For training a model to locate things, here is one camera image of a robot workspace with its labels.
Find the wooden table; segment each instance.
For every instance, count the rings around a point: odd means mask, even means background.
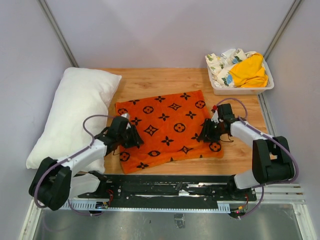
[[[226,97],[240,99],[248,109],[247,120],[251,125],[266,132],[266,125],[256,95],[214,95],[206,68],[104,68],[113,74],[122,75],[122,80],[112,99],[109,114],[115,115],[115,103],[132,99],[176,94],[202,90],[209,109]],[[232,104],[236,116],[244,116],[242,106]],[[156,167],[138,171],[135,174],[179,174],[179,175],[232,175],[244,172],[252,166],[252,149],[235,137],[232,143],[222,142],[223,158],[196,158],[168,162]],[[109,154],[104,158],[106,174],[122,174],[118,155]]]

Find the pillow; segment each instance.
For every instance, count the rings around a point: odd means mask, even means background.
[[[96,114],[107,115],[110,102],[121,76],[86,68],[70,67],[55,92],[52,107],[32,152],[26,160],[28,169],[37,169],[43,159],[57,159],[77,152],[91,142],[83,129],[83,121]],[[93,134],[100,133],[107,124],[106,117],[93,117],[85,126]],[[104,173],[104,159],[98,159],[84,172]]]

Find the yellow cloth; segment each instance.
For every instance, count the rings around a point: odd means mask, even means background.
[[[229,73],[234,86],[241,88],[264,88],[268,82],[265,68],[262,67],[264,57],[255,53],[251,57],[237,63]]]

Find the wall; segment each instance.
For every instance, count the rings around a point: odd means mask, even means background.
[[[70,64],[36,0],[0,1],[0,239],[17,239],[31,197],[26,159]]]
[[[264,53],[293,0],[47,0],[81,67],[205,67],[230,48]]]
[[[320,1],[302,3],[268,59],[274,90],[267,92],[279,134],[300,166],[309,213],[320,236]]]

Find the white plastic bin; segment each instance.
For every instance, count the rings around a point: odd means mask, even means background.
[[[209,66],[207,66],[209,79],[211,82],[211,86],[213,87],[214,94],[215,95],[258,95],[260,93],[263,93],[265,90],[273,89],[275,86],[274,79],[271,75],[270,69],[265,60],[263,60],[263,64],[265,67],[265,72],[268,75],[268,83],[265,87],[216,87],[214,84],[214,79],[212,77],[210,68]]]

